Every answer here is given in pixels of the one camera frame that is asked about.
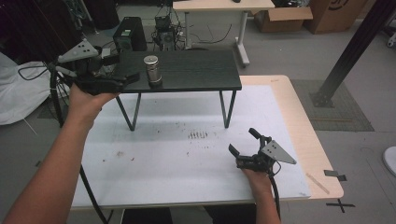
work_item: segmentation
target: silver cylinder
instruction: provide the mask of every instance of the silver cylinder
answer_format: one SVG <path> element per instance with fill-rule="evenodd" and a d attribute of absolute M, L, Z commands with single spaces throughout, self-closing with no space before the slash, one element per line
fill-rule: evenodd
<path fill-rule="evenodd" d="M 146 65 L 146 73 L 150 84 L 161 83 L 162 76 L 159 73 L 158 58 L 154 55 L 147 56 L 144 60 Z"/>

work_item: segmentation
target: human arm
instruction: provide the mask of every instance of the human arm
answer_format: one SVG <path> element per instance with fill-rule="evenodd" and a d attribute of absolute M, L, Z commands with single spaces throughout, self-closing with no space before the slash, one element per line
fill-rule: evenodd
<path fill-rule="evenodd" d="M 46 158 L 8 211 L 8 223 L 65 223 L 73 202 L 88 132 L 102 106 L 117 94 L 96 96 L 76 85 L 67 119 Z"/>
<path fill-rule="evenodd" d="M 280 223 L 271 191 L 271 181 L 266 173 L 242 169 L 248 179 L 256 202 L 256 224 Z"/>

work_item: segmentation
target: wrist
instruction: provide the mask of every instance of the wrist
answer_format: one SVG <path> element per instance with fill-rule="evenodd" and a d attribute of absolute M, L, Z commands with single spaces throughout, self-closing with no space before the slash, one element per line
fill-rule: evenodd
<path fill-rule="evenodd" d="M 93 126 L 93 119 L 73 118 L 67 116 L 64 122 L 64 127 L 79 129 L 83 132 L 88 132 Z"/>
<path fill-rule="evenodd" d="M 268 200 L 272 201 L 274 196 L 271 191 L 261 192 L 260 194 L 254 195 L 254 201 L 257 205 L 267 203 Z"/>

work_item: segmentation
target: forearm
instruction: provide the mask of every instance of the forearm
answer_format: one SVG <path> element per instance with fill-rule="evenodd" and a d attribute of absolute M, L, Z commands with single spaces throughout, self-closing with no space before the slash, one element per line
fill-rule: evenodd
<path fill-rule="evenodd" d="M 271 193 L 256 200 L 256 206 L 256 224 L 280 223 L 280 219 L 276 211 L 276 205 Z"/>
<path fill-rule="evenodd" d="M 78 182 L 90 129 L 67 120 L 38 171 L 12 206 L 4 223 L 64 223 Z"/>

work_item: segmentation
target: table leg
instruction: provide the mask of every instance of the table leg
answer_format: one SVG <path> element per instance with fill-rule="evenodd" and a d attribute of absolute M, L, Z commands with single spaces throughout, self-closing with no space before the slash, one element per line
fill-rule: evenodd
<path fill-rule="evenodd" d="M 239 36 L 235 38 L 236 46 L 239 54 L 241 55 L 242 64 L 244 65 L 244 67 L 250 64 L 250 61 L 248 60 L 247 52 L 244 47 L 244 35 L 245 35 L 245 28 L 247 26 L 247 20 L 248 20 L 248 12 L 244 11 L 242 12 L 242 20 L 241 20 L 241 27 L 239 28 Z"/>
<path fill-rule="evenodd" d="M 123 107 L 120 97 L 119 96 L 116 97 L 116 100 L 117 100 L 117 103 L 119 103 L 122 115 L 125 117 L 126 123 L 128 124 L 129 130 L 131 130 L 131 132 L 134 131 L 134 127 L 136 126 L 137 114 L 139 113 L 139 106 L 140 106 L 141 98 L 142 98 L 142 93 L 139 92 L 137 95 L 136 107 L 134 109 L 134 121 L 131 124 L 131 121 L 129 121 L 128 115 L 126 114 L 125 108 Z"/>
<path fill-rule="evenodd" d="M 233 102 L 235 102 L 236 91 L 233 91 L 233 95 L 231 96 L 230 107 L 228 109 L 228 116 L 225 114 L 224 99 L 222 96 L 222 91 L 220 91 L 219 94 L 220 94 L 220 102 L 221 102 L 221 111 L 222 111 L 223 119 L 224 119 L 224 128 L 228 128 L 230 126 L 231 114 L 233 113 Z"/>
<path fill-rule="evenodd" d="M 191 48 L 190 27 L 189 27 L 190 12 L 184 12 L 184 25 L 186 26 L 186 45 L 185 49 Z"/>

